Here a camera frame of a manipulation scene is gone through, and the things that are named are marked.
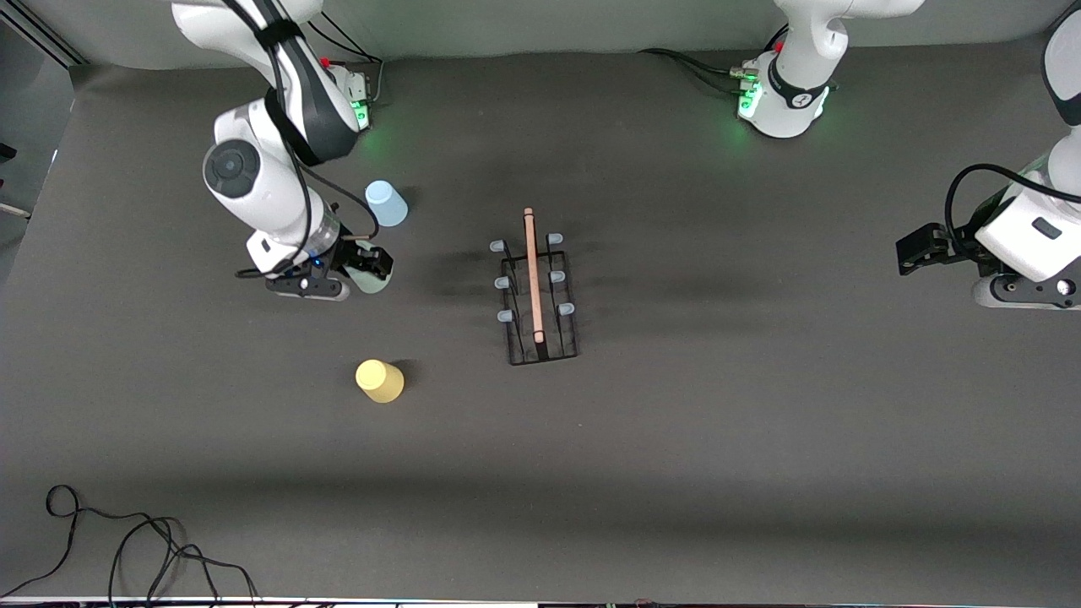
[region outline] metal rack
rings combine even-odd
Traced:
[[[563,242],[563,235],[548,233],[545,235],[544,251],[537,251],[530,209],[526,209],[525,229],[526,251],[523,255],[513,255],[504,239],[489,244],[492,252],[503,255],[499,261],[499,277],[495,279],[495,288],[503,298],[503,308],[496,318],[506,331],[507,359],[511,366],[523,366],[577,357],[578,341],[574,328],[575,306],[570,264],[564,251],[551,249]],[[534,244],[532,255],[530,243]],[[523,275],[528,276],[526,280],[520,280],[519,277]],[[545,280],[534,282],[534,277],[538,279],[542,275]],[[520,299],[530,302],[525,310],[533,319],[532,332],[523,332],[525,316]],[[546,325],[555,328],[555,331],[545,329]]]

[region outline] black wire rack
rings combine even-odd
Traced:
[[[525,265],[529,255],[513,255],[506,240],[494,240],[489,246],[494,253],[501,253],[499,277],[495,287],[499,290],[503,308],[497,318],[503,322],[507,338],[507,360],[511,366],[524,366],[559,361],[578,356],[578,340],[574,328],[574,298],[571,290],[571,267],[566,252],[552,250],[553,244],[563,242],[559,233],[548,233],[544,239],[544,251],[537,251],[537,270],[540,290],[544,340],[533,340],[533,332],[522,330],[523,313],[532,315],[529,280],[519,280],[519,275],[529,272]]]

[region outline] gray wall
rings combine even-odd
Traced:
[[[0,142],[18,150],[0,163],[0,202],[34,210],[74,98],[67,70],[0,23]],[[0,214],[0,290],[25,229],[23,220]]]
[[[1035,34],[1069,0],[927,0],[909,17],[850,24],[864,47],[996,42]],[[238,65],[188,43],[165,2],[32,0],[96,63],[148,69]],[[326,0],[326,12],[370,52],[389,58],[644,47],[750,49],[784,23],[770,0]],[[317,52],[348,54],[310,37]]]

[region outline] wooden stick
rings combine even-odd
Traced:
[[[17,208],[12,207],[10,204],[3,204],[2,202],[0,202],[0,211],[3,211],[4,213],[11,213],[12,215],[18,215],[23,220],[29,220],[30,219],[30,212],[29,211],[23,211],[22,209],[17,209]]]
[[[540,312],[540,285],[537,272],[537,236],[533,208],[525,208],[525,260],[530,266],[530,305],[533,307],[533,342],[544,343],[544,316]]]

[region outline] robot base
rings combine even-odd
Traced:
[[[757,69],[759,75],[764,75],[776,56],[776,52],[766,51],[753,60],[744,62],[743,67]],[[771,137],[786,140],[803,133],[811,127],[814,119],[822,116],[823,104],[827,95],[829,95],[828,87],[817,100],[812,100],[806,107],[792,109],[788,107],[785,97],[774,90],[770,79],[760,77],[744,93],[736,116],[750,122],[755,129]]]
[[[331,66],[328,71],[334,77],[334,83],[337,84],[338,91],[352,106],[360,130],[363,131],[371,127],[372,104],[368,100],[368,77],[363,74],[349,71],[342,66]]]

